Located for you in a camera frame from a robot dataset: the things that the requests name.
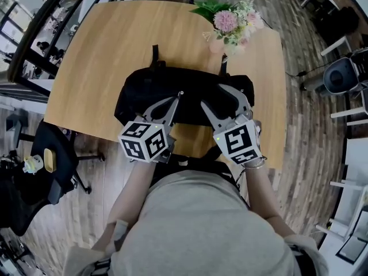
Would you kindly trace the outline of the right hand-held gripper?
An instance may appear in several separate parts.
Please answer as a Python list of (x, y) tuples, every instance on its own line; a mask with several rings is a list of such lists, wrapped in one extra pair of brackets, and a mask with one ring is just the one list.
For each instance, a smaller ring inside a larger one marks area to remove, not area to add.
[(247, 97), (236, 88), (218, 84), (218, 86), (237, 100), (235, 119), (230, 117), (220, 119), (206, 102), (201, 101), (201, 107), (210, 121), (214, 131), (213, 138), (222, 154), (235, 164), (246, 164), (259, 159), (263, 155), (256, 143), (255, 124)]

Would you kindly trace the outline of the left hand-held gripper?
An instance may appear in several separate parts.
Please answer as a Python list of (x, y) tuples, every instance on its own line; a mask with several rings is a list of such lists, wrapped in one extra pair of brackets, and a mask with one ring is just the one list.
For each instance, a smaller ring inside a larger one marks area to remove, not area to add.
[[(168, 162), (174, 150), (175, 139), (170, 132), (180, 98), (179, 95), (160, 100), (124, 126), (118, 140), (127, 158), (146, 163)], [(153, 111), (166, 103), (170, 103), (166, 114), (162, 118), (152, 117)]]

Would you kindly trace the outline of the person's right hand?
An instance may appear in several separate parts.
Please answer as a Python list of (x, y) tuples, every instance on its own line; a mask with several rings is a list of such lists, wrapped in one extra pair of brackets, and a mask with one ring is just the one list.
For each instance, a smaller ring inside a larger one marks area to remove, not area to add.
[(262, 132), (262, 124), (258, 120), (254, 120), (255, 124), (255, 133), (256, 133), (256, 143), (258, 148), (260, 149), (260, 134)]

